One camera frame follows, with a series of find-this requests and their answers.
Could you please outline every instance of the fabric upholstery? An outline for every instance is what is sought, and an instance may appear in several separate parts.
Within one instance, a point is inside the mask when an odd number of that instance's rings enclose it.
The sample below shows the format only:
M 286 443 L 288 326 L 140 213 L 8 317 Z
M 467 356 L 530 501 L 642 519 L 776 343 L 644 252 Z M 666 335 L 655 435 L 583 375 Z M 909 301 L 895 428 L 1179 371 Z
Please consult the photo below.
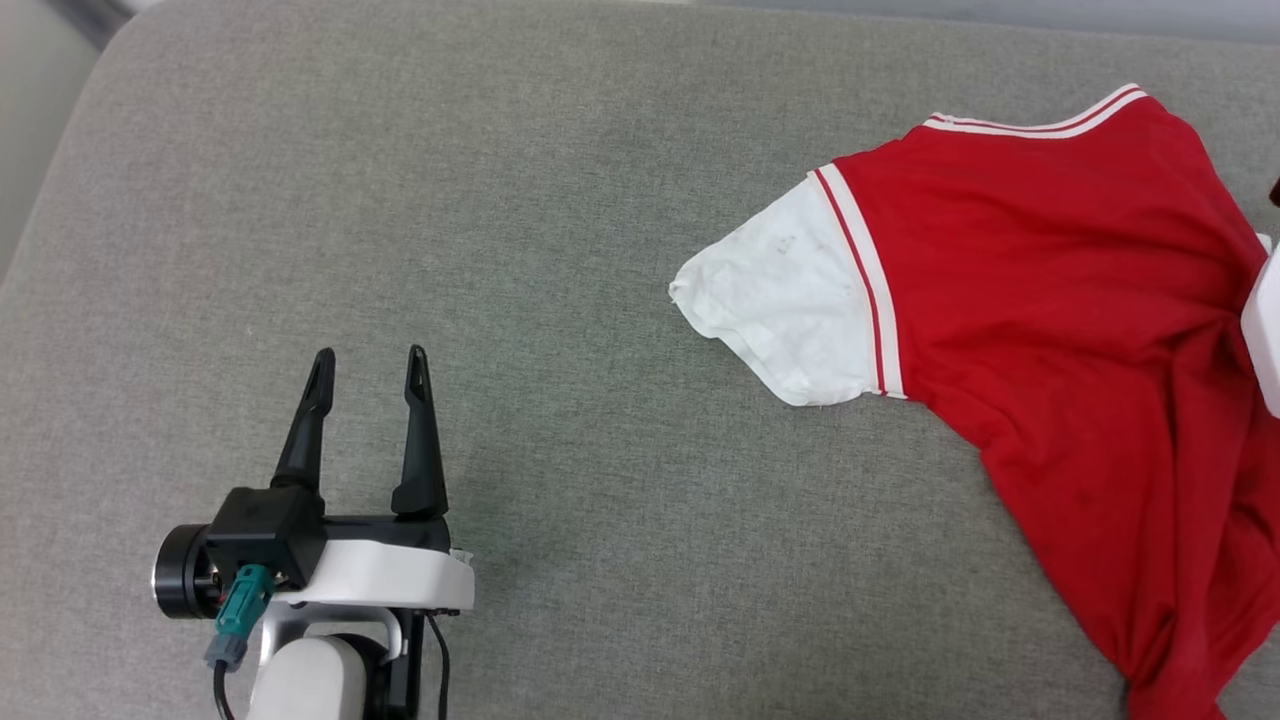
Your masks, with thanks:
M 212 717 L 209 624 L 150 596 L 160 539 L 265 484 L 326 345 L 325 498 L 385 510 L 413 342 L 476 553 L 454 716 L 1121 717 L 970 447 L 901 401 L 783 405 L 666 284 L 931 111 L 1047 123 L 1130 81 L 1275 234 L 1277 63 L 659 5 L 159 5 L 97 65 L 0 286 L 5 717 Z M 1275 716 L 1275 637 L 1222 707 Z

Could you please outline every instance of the black cable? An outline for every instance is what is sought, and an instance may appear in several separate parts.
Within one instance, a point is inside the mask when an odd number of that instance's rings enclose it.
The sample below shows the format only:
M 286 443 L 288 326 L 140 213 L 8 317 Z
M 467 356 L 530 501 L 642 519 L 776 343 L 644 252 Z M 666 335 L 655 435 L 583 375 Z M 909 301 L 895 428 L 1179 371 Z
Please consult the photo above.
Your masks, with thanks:
M 227 661 L 219 660 L 214 664 L 214 705 L 218 706 L 218 716 L 221 720 L 236 720 L 232 715 L 232 706 L 227 703 Z
M 435 633 L 435 642 L 440 643 L 440 703 L 435 706 L 435 717 L 445 720 L 449 714 L 449 648 L 444 644 L 444 635 L 440 634 L 440 626 L 435 624 L 435 618 L 428 615 L 426 621 L 431 625 L 431 632 Z

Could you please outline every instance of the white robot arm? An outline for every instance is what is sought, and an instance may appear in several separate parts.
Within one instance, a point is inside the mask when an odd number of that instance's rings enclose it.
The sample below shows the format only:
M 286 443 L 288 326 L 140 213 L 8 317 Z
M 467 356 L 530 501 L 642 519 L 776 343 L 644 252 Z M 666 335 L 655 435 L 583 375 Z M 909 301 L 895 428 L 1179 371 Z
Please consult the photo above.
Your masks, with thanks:
M 387 516 L 330 516 L 320 497 L 320 445 L 333 405 L 333 350 L 316 355 L 270 487 L 232 489 L 207 525 L 165 538 L 151 585 L 170 618 L 215 619 L 205 660 L 214 700 L 233 720 L 225 675 L 262 624 L 262 651 L 248 720 L 413 720 L 422 641 L 440 644 L 438 717 L 447 711 L 448 650 L 436 615 L 475 602 L 470 553 L 452 547 L 444 514 L 435 407 L 421 347 L 410 350 L 404 469 Z M 306 637 L 315 623 L 379 625 L 364 634 Z

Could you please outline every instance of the gray couch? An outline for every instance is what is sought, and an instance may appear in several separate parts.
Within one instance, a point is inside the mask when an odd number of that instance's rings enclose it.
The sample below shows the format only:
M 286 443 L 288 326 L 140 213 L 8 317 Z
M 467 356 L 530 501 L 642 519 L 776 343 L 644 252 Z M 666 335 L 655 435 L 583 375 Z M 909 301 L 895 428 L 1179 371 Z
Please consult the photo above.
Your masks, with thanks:
M 1053 122 L 1128 81 L 1275 234 L 1277 68 L 815 14 L 169 0 L 108 49 L 0 286 L 0 715 L 212 717 L 159 541 L 266 482 L 326 345 L 325 496 L 383 511 L 421 342 L 476 553 L 456 717 L 1123 717 L 973 448 L 919 405 L 785 406 L 666 283 L 933 110 Z M 1222 707 L 1280 714 L 1280 638 Z

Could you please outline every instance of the shirt sleeve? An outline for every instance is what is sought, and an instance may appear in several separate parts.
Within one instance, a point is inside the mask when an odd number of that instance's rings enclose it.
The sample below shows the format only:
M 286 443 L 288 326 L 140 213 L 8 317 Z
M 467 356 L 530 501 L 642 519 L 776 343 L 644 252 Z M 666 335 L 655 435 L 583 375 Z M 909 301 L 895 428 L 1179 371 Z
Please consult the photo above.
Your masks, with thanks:
M 833 405 L 876 391 L 870 301 L 813 174 L 704 249 L 671 299 L 790 405 Z

